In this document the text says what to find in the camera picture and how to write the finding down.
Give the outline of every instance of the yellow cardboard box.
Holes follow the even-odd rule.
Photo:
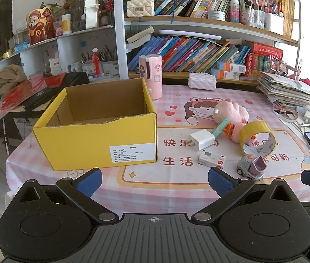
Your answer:
[[[65,88],[33,132],[53,170],[157,161],[156,111],[142,78]]]

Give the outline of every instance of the packing tape roll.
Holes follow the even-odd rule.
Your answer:
[[[266,132],[269,134],[267,141],[261,146],[246,145],[245,142],[253,135]],[[252,154],[254,156],[265,157],[272,154],[276,148],[277,139],[269,125],[262,121],[255,121],[246,124],[240,131],[239,134],[240,147],[242,152],[245,154]]]

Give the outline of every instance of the white quilted bag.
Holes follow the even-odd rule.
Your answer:
[[[154,0],[131,0],[127,2],[127,17],[152,17],[155,15]]]
[[[190,73],[188,86],[194,89],[215,90],[216,77],[207,73]]]

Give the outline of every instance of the pink cylinder container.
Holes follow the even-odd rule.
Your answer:
[[[145,79],[152,100],[162,97],[162,57],[158,54],[139,56],[140,77]]]

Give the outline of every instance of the pink stuffed animal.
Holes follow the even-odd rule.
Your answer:
[[[226,136],[228,137],[229,135],[235,143],[240,143],[240,131],[248,121],[247,110],[237,103],[233,103],[231,99],[219,102],[215,109],[218,109],[218,113],[214,116],[216,123],[219,124],[225,117],[228,117],[231,123],[227,125],[224,132]],[[245,144],[251,144],[255,138],[256,136],[252,136]]]
[[[248,112],[242,106],[239,106],[237,103],[233,103],[231,99],[226,99],[220,101],[215,109],[218,109],[218,114],[214,115],[216,123],[221,123],[225,117],[228,117],[232,124],[242,123],[245,120],[245,123],[248,121]]]

